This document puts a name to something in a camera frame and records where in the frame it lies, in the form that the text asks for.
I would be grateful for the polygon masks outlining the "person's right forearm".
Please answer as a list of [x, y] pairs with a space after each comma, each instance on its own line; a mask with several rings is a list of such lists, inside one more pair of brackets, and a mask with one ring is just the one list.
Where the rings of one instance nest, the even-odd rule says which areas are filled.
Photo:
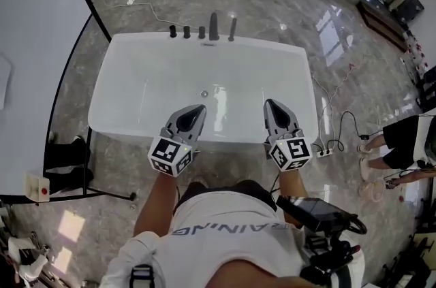
[[308, 198], [299, 170], [284, 171], [279, 174], [279, 206], [285, 210], [292, 205], [292, 200]]

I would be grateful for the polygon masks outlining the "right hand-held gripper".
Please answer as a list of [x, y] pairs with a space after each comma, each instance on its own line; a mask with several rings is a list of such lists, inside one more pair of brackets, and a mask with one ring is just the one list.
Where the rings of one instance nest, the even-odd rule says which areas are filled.
[[271, 160], [280, 172], [298, 170], [313, 157], [296, 115], [276, 99], [264, 103], [265, 127], [268, 137], [264, 143], [266, 159]]

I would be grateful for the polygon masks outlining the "white table black frame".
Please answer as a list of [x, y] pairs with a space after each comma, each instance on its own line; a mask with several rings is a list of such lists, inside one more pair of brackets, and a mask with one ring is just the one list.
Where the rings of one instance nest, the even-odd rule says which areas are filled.
[[0, 201], [27, 204], [61, 84], [90, 20], [90, 0], [0, 0]]

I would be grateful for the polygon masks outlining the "pink bucket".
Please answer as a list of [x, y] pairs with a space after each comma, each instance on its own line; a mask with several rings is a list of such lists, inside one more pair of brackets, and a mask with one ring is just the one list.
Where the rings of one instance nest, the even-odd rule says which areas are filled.
[[371, 202], [380, 202], [386, 190], [385, 180], [383, 178], [376, 178], [375, 180], [364, 181], [358, 189], [359, 196]]

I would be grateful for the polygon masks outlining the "black bag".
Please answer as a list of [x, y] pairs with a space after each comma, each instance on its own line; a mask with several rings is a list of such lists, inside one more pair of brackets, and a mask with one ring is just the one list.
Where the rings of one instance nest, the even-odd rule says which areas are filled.
[[61, 191], [72, 191], [88, 185], [93, 179], [93, 172], [84, 165], [85, 153], [90, 157], [90, 150], [84, 138], [77, 135], [69, 144], [58, 144], [56, 135], [49, 136], [44, 155], [46, 178], [50, 182], [50, 195]]

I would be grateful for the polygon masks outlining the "person's black shorts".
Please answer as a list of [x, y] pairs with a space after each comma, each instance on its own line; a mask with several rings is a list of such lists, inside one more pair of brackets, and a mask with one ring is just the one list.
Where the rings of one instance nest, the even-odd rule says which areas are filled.
[[184, 194], [181, 196], [180, 200], [177, 202], [176, 206], [174, 207], [173, 213], [175, 213], [176, 210], [183, 203], [187, 202], [189, 199], [197, 195], [201, 195], [203, 193], [227, 192], [227, 191], [254, 197], [255, 199], [268, 205], [275, 212], [277, 211], [277, 205], [270, 192], [268, 192], [265, 188], [263, 188], [260, 184], [258, 184], [254, 180], [243, 180], [229, 187], [215, 187], [215, 188], [206, 187], [204, 184], [198, 181], [191, 182], [187, 187], [186, 191], [184, 192]]

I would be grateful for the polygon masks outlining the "white rectangular bathtub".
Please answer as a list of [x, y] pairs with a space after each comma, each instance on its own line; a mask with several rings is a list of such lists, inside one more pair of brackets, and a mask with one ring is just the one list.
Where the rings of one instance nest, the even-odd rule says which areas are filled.
[[[200, 93], [208, 91], [207, 97]], [[276, 99], [295, 115], [305, 137], [319, 133], [313, 83], [303, 48], [248, 37], [233, 42], [192, 34], [123, 33], [112, 38], [88, 114], [92, 130], [119, 140], [148, 142], [169, 117], [203, 104], [203, 142], [265, 140], [263, 105]]]

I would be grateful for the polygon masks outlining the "beige box red button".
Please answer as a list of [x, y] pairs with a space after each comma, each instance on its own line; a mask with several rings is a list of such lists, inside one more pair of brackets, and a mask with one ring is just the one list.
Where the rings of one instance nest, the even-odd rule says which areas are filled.
[[25, 196], [35, 203], [48, 202], [50, 200], [49, 179], [27, 173], [25, 175]]

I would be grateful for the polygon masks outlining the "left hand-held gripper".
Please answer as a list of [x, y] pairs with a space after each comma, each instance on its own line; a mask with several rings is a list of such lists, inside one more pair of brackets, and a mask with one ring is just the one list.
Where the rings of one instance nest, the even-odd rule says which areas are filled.
[[154, 170], [177, 177], [187, 169], [194, 160], [206, 114], [205, 105], [192, 105], [169, 117], [166, 127], [154, 137], [148, 152]]

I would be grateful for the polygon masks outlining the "black chest-mounted screen device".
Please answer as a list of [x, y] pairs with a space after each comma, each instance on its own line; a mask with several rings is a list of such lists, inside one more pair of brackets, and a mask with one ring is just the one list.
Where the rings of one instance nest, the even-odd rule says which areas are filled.
[[300, 277], [321, 288], [360, 288], [361, 247], [341, 235], [345, 231], [366, 234], [367, 228], [353, 214], [338, 223], [328, 221], [317, 228], [305, 227], [307, 263]]

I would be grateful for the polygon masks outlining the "person's left forearm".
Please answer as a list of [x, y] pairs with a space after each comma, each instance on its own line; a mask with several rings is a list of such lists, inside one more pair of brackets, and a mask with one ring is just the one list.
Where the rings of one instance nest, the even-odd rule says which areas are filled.
[[150, 231], [163, 237], [169, 232], [176, 192], [176, 178], [159, 174], [137, 218], [133, 236]]

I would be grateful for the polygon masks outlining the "black faucet spout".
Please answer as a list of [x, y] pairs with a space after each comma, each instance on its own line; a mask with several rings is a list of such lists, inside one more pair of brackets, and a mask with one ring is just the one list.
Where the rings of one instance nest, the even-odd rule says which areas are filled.
[[217, 13], [213, 12], [211, 14], [210, 22], [209, 22], [209, 40], [217, 41], [219, 40], [219, 32], [218, 32], [218, 20]]

